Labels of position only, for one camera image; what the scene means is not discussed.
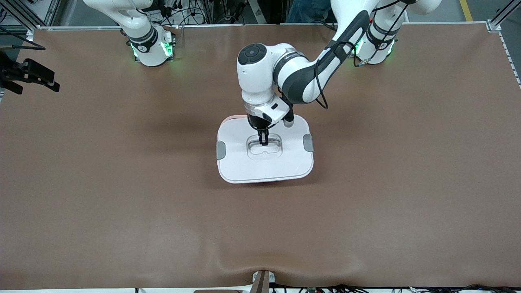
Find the yellow floor line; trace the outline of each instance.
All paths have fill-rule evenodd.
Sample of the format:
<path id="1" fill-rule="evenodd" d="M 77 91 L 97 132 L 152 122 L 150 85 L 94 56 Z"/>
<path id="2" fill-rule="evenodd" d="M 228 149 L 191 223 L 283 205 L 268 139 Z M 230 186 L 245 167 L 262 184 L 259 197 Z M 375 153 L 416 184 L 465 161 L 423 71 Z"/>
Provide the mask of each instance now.
<path id="1" fill-rule="evenodd" d="M 461 9 L 463 10 L 463 15 L 465 15 L 466 21 L 472 21 L 472 15 L 470 15 L 470 10 L 468 9 L 467 0 L 460 0 Z"/>

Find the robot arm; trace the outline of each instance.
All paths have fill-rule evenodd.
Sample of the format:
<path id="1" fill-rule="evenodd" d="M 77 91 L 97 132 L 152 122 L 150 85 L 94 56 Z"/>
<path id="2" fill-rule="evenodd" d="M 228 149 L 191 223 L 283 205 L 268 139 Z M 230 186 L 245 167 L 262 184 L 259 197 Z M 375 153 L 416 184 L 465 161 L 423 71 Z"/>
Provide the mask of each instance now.
<path id="1" fill-rule="evenodd" d="M 162 64 L 173 55 L 172 34 L 161 26 L 153 26 L 147 16 L 139 13 L 153 0 L 83 0 L 117 22 L 127 37 L 136 57 L 146 66 Z"/>
<path id="2" fill-rule="evenodd" d="M 402 1 L 405 4 L 416 1 L 427 2 L 415 7 L 425 13 L 435 9 L 441 2 L 441 0 Z M 241 50 L 237 58 L 239 85 L 249 122 L 258 131 L 262 145 L 268 142 L 268 129 L 279 121 L 283 120 L 284 125 L 291 127 L 293 104 L 307 104 L 317 99 L 321 89 L 345 61 L 355 44 L 367 35 L 370 28 L 369 14 L 377 5 L 390 4 L 389 8 L 386 8 L 389 9 L 386 14 L 380 13 L 382 17 L 391 19 L 389 27 L 395 20 L 397 22 L 402 18 L 402 14 L 396 17 L 394 11 L 400 7 L 393 2 L 394 0 L 331 0 L 331 8 L 338 21 L 337 32 L 314 61 L 309 61 L 289 44 L 275 46 L 251 44 Z M 394 40 L 397 30 L 393 32 L 394 34 L 381 37 L 385 40 L 391 38 Z M 378 46 L 373 46 L 373 50 L 370 51 L 372 56 L 369 55 L 362 60 L 365 62 L 371 60 L 375 57 L 374 52 L 379 53 L 379 50 L 381 49 Z M 273 92 L 273 84 L 280 88 L 282 97 Z"/>

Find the black bracket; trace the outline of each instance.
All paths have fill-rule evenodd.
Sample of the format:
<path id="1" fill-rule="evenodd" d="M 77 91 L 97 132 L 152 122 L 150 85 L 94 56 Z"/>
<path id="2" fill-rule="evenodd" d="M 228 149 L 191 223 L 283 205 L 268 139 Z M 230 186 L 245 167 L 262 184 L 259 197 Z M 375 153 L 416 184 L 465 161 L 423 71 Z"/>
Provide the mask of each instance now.
<path id="1" fill-rule="evenodd" d="M 14 81 L 41 84 L 55 92 L 60 90 L 60 84 L 54 81 L 54 71 L 33 59 L 18 63 L 0 51 L 0 87 L 21 94 L 23 87 Z"/>
<path id="2" fill-rule="evenodd" d="M 259 135 L 259 143 L 261 145 L 268 145 L 269 129 L 257 130 Z"/>

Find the brown table surface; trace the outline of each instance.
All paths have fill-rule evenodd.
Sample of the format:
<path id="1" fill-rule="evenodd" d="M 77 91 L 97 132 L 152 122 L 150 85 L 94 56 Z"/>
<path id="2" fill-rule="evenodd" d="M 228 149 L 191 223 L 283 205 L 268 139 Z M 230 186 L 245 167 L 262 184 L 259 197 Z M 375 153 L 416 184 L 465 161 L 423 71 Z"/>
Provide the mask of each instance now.
<path id="1" fill-rule="evenodd" d="M 181 58 L 132 61 L 118 31 L 37 31 L 22 51 L 61 91 L 1 103 L 0 288 L 521 285 L 521 91 L 484 24 L 407 25 L 388 60 L 346 62 L 300 180 L 232 185 L 217 129 L 244 114 L 235 58 L 323 27 L 185 31 Z"/>

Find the person's leg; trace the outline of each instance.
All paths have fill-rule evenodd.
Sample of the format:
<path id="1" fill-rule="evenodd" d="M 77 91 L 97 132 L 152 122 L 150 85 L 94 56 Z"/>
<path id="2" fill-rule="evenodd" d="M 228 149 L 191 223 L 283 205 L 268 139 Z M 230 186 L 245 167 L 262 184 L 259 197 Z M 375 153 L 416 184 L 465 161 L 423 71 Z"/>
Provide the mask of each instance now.
<path id="1" fill-rule="evenodd" d="M 330 9 L 330 0 L 294 0 L 286 22 L 324 21 Z"/>

